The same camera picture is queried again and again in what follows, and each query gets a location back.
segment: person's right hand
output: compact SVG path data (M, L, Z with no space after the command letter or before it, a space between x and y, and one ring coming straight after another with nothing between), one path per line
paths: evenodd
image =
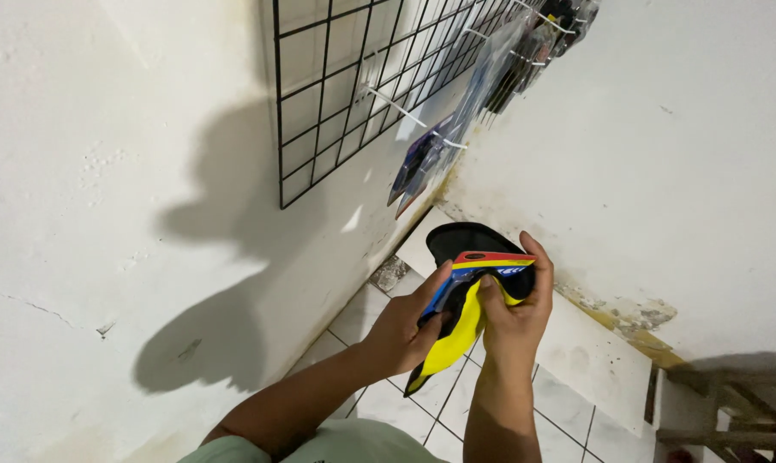
M536 283L531 294L516 307L506 307L499 286L490 275L485 275L477 296L487 317L487 357L498 373L515 381L530 381L537 346L553 308L553 263L542 245L525 231L519 233L519 242L528 254L537 257L533 263Z

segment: white wall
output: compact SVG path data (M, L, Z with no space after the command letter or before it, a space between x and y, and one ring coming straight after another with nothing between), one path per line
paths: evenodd
M605 0L458 168L446 212L533 232L623 334L776 351L776 1Z
M399 124L279 211L260 6L0 0L0 461L181 457L409 226Z

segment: wall crack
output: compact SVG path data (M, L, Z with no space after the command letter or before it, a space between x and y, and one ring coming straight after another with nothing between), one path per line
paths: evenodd
M59 318L60 320L62 320L62 321L63 321L63 322L64 322L64 323L65 323L67 326L70 326L71 328L76 328L76 327L74 326L74 324L72 324L70 321L67 321L67 320L65 320L65 319L62 317L62 315L60 315L60 314L59 314L59 313L57 313L57 312L54 312L54 311L52 311L52 310L48 310L48 309L46 309L46 308L44 308L44 307L40 307L40 306L38 306L37 304L34 304L33 302L26 301L25 299L22 299L22 298L16 298L16 297L14 297L14 296L10 296L9 294L4 294L4 293L2 293L2 292L0 292L0 296L1 296L1 297L3 297L3 298L6 298L6 299L10 299L10 300L12 300L12 301L22 302L22 303L23 303L23 304L25 304L26 306L33 307L33 308L35 308L35 309L37 309L37 310L42 310L42 311L43 311L43 312L45 312L45 313L49 313L49 314L51 314L51 315L53 315L53 316L56 316L57 318Z

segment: white tile floor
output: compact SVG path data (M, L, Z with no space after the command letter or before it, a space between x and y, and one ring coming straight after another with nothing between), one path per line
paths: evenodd
M320 338L302 356L292 372L345 349L365 338L390 301L409 294L423 278L409 271L385 294L367 283ZM393 424L438 458L462 461L462 439L473 388L485 361L477 343L468 357L434 375L413 397L403 399L408 374L388 378L354 394L332 418L371 418ZM533 376L537 434L544 463L650 463L653 429L638 438L596 413L593 405L538 366Z

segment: black wire grid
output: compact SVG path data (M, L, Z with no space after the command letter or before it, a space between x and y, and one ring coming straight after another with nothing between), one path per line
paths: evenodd
M320 19L314 16L311 23L282 32L280 3L287 0L273 0L280 209L300 199L402 119L403 114L392 106L357 94L363 73L377 76L371 81L374 89L413 111L473 65L483 39L464 34L465 27L489 36L511 13L524 8L510 0L439 0L439 4L422 0L415 5L411 30L398 35L400 18L409 14L403 7L411 9L412 0L371 0L342 12L336 11L333 0L324 1L327 12ZM389 25L391 20L390 34L382 38L380 34L386 35L387 29L378 30L374 24ZM361 38L355 37L361 44L334 30L338 24L354 22L364 29ZM320 48L324 48L321 68L300 70L306 60L298 55L315 50L316 67ZM330 52L344 56L330 58ZM291 83L300 73L308 78ZM381 107L374 111L377 103Z

